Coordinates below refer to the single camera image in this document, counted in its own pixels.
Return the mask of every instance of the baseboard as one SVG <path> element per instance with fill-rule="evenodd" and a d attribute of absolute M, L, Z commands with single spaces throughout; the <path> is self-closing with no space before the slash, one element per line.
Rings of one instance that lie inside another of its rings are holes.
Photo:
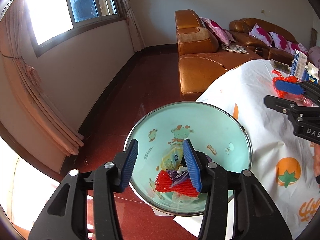
<path fill-rule="evenodd" d="M 116 74 L 113 80 L 109 83 L 109 85 L 102 92 L 98 100 L 95 102 L 93 107 L 91 108 L 89 114 L 84 119 L 82 125 L 80 126 L 78 132 L 87 138 L 91 134 L 92 125 L 96 118 L 99 117 L 99 110 L 103 104 L 107 104 L 108 101 L 112 101 L 114 96 L 117 95 L 118 91 L 123 86 L 127 77 L 130 75 L 131 71 L 134 69 L 137 62 L 140 60 L 142 56 L 151 56 L 151 55 L 159 55 L 159 54 L 169 54 L 169 53 L 177 53 L 178 45 L 174 44 L 164 44 L 146 47 L 142 51 L 136 52 L 133 56 L 127 61 L 127 63 L 120 69 L 120 71 Z M 65 157 L 62 167 L 60 169 L 60 174 L 65 176 L 71 169 L 73 169 L 77 155 L 72 155 L 70 157 Z"/>

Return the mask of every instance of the silver screw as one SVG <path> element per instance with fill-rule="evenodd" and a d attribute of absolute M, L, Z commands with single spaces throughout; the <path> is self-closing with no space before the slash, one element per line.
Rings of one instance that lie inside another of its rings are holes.
<path fill-rule="evenodd" d="M 70 176 L 76 176 L 78 173 L 79 173 L 79 171 L 76 169 L 69 171 Z"/>
<path fill-rule="evenodd" d="M 115 164 L 113 162 L 108 162 L 108 163 L 105 163 L 104 164 L 104 167 L 107 168 L 107 169 L 110 169 L 114 166 Z"/>
<path fill-rule="evenodd" d="M 214 168 L 217 167 L 217 164 L 214 163 L 214 162 L 209 162 L 209 163 L 207 164 L 207 166 L 208 166 L 210 169 L 214 169 Z"/>
<path fill-rule="evenodd" d="M 251 171 L 249 171 L 249 170 L 244 170 L 244 171 L 243 171 L 243 175 L 244 175 L 244 176 L 247 176 L 247 177 L 250 177 L 250 176 L 252 175 L 252 173 L 251 173 Z"/>

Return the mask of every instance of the window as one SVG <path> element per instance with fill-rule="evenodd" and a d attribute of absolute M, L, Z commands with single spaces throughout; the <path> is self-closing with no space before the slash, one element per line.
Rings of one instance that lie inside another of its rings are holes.
<path fill-rule="evenodd" d="M 109 20 L 119 19 L 116 1 L 118 0 L 26 0 L 36 45 L 44 47 L 52 38 L 65 32 L 76 33 L 75 29 L 82 26 L 86 26 L 82 28 L 85 31 L 90 24 L 106 24 Z"/>

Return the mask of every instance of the sofa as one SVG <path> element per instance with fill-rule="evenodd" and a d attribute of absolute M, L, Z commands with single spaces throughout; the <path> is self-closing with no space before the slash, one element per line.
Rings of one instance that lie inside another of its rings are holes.
<path fill-rule="evenodd" d="M 262 59 L 252 50 L 249 54 L 225 51 L 212 33 L 203 27 L 193 10 L 175 12 L 179 51 L 179 84 L 183 101 L 195 101 L 227 71 L 253 59 Z"/>
<path fill-rule="evenodd" d="M 277 33 L 284 36 L 287 41 L 298 44 L 295 37 L 284 28 L 256 18 L 243 18 L 240 20 L 232 21 L 229 24 L 229 30 L 236 41 L 240 42 L 248 49 L 251 49 L 255 53 L 259 54 L 264 59 L 274 59 L 291 66 L 293 60 L 292 54 L 277 48 L 271 48 L 267 46 L 263 41 L 260 41 L 259 39 L 249 35 L 249 32 L 252 30 L 256 23 L 267 32 Z"/>

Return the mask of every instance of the pink curtain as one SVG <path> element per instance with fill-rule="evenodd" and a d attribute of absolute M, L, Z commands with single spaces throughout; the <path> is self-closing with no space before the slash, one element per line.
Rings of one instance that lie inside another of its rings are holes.
<path fill-rule="evenodd" d="M 79 153 L 83 136 L 67 125 L 63 116 L 50 102 L 40 86 L 36 70 L 20 54 L 20 39 L 24 0 L 14 0 L 0 22 L 0 52 L 12 92 L 55 145 L 67 156 Z"/>
<path fill-rule="evenodd" d="M 127 23 L 129 26 L 131 41 L 134 51 L 140 51 L 146 47 L 137 19 L 131 8 L 130 0 L 122 0 L 126 11 Z"/>

